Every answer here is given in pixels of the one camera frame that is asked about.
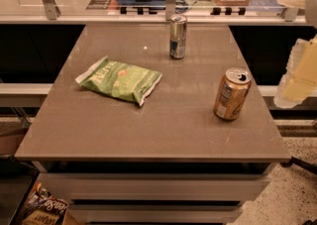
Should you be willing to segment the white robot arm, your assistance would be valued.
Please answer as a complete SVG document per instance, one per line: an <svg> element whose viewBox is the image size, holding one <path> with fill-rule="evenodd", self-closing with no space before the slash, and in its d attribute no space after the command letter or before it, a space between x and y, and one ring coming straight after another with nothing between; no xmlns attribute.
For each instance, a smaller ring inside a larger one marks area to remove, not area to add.
<svg viewBox="0 0 317 225"><path fill-rule="evenodd" d="M317 27L317 0L278 0L289 8L305 10L305 20ZM278 108L289 109L301 104L317 88L317 37L298 39L292 47L286 74L281 78L273 98Z"/></svg>

